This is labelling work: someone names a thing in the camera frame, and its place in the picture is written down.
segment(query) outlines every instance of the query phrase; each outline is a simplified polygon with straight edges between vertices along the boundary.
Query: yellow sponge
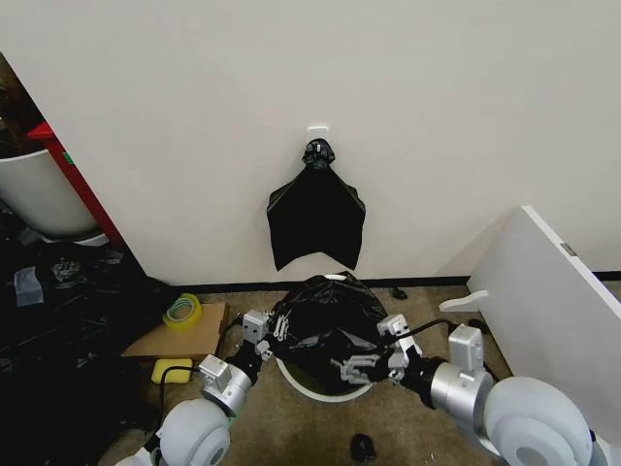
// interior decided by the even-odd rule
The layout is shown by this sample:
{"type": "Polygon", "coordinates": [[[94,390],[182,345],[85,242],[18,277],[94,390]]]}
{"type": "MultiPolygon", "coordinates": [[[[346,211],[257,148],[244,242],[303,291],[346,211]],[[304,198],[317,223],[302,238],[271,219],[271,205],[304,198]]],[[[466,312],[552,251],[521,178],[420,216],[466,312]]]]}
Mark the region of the yellow sponge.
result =
{"type": "MultiPolygon", "coordinates": [[[[155,366],[153,367],[151,381],[154,383],[160,383],[162,381],[164,371],[173,366],[191,368],[192,360],[189,357],[184,359],[158,359],[155,361],[155,366]]],[[[184,369],[168,371],[168,374],[166,374],[166,383],[188,383],[190,382],[191,375],[192,373],[190,371],[186,371],[184,369]]]]}

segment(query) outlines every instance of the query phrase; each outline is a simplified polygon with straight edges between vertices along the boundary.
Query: brown carpet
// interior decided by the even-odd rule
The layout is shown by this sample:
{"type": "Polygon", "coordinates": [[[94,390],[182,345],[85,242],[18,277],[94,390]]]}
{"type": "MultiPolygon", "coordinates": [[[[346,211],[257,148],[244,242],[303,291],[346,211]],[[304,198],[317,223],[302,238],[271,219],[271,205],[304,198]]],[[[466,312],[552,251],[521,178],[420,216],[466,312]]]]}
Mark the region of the brown carpet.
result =
{"type": "MultiPolygon", "coordinates": [[[[439,315],[438,304],[465,296],[464,286],[404,288],[409,299],[398,301],[388,289],[374,289],[388,314],[404,314],[411,327],[439,315]]],[[[205,295],[203,301],[225,301],[231,316],[250,309],[268,310],[285,293],[249,292],[205,295]]],[[[451,314],[456,321],[475,315],[451,314]]],[[[235,350],[241,333],[233,330],[223,353],[235,350]]],[[[448,358],[445,326],[416,338],[426,355],[448,358]]],[[[496,374],[510,375],[496,343],[485,337],[486,360],[496,374]]],[[[186,385],[168,385],[166,409],[185,399],[200,397],[198,377],[186,385]]],[[[156,386],[145,377],[145,397],[156,403],[156,386]]],[[[274,360],[263,365],[259,382],[247,396],[242,416],[231,427],[232,445],[224,466],[351,465],[349,441],[356,433],[375,442],[375,465],[493,465],[484,453],[469,445],[443,413],[422,405],[418,395],[389,382],[378,383],[361,398],[333,405],[313,401],[296,391],[278,371],[274,360]]],[[[102,457],[103,466],[139,449],[148,434],[130,431],[102,457]]]]}

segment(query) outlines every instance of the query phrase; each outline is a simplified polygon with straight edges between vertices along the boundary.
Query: yellow tape roll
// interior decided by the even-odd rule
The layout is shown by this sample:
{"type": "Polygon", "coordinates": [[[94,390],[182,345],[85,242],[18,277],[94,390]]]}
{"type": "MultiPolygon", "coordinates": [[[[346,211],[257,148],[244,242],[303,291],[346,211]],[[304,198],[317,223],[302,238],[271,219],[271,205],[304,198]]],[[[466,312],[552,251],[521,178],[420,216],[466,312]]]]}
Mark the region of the yellow tape roll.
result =
{"type": "Polygon", "coordinates": [[[182,294],[162,317],[164,323],[175,330],[191,327],[203,314],[198,298],[190,293],[182,294]]]}

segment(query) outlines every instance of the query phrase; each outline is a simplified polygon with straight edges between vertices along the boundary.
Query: white wall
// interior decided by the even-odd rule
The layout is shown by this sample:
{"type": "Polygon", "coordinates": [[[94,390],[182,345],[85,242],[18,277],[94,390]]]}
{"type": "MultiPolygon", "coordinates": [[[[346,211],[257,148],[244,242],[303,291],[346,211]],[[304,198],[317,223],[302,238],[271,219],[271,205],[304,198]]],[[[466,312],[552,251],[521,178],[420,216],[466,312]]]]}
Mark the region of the white wall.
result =
{"type": "Polygon", "coordinates": [[[532,204],[621,269],[621,10],[546,2],[3,2],[0,49],[147,272],[277,273],[265,208],[328,123],[361,278],[468,275],[532,204]]]}

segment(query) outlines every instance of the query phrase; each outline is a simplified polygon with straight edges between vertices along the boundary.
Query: black object on floor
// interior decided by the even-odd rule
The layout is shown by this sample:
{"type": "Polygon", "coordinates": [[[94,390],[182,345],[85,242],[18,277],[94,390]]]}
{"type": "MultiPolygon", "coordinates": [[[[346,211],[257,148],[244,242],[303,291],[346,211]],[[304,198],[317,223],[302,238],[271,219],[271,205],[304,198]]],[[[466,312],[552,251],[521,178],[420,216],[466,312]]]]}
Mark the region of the black object on floor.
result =
{"type": "MultiPolygon", "coordinates": [[[[11,233],[1,220],[0,232],[11,233]]],[[[0,263],[5,462],[94,465],[118,433],[149,430],[157,417],[140,401],[140,367],[119,355],[161,323],[179,292],[147,277],[128,250],[37,243],[15,251],[0,263]],[[24,267],[34,267],[43,302],[18,308],[12,278],[24,267]]]]}
{"type": "Polygon", "coordinates": [[[403,301],[405,299],[408,299],[408,295],[402,289],[400,289],[398,286],[393,287],[390,290],[390,294],[392,295],[393,298],[399,299],[401,301],[403,301]]]}
{"type": "Polygon", "coordinates": [[[356,189],[330,168],[334,158],[326,141],[311,141],[302,158],[306,168],[270,194],[267,214],[277,270],[313,252],[356,267],[365,205],[356,189]]]}
{"type": "Polygon", "coordinates": [[[490,335],[492,333],[487,326],[487,323],[479,318],[471,318],[468,320],[468,326],[478,328],[483,335],[490,335]]]}
{"type": "Polygon", "coordinates": [[[351,438],[351,459],[357,463],[364,463],[376,459],[376,449],[371,437],[365,434],[356,434],[351,438]]]}

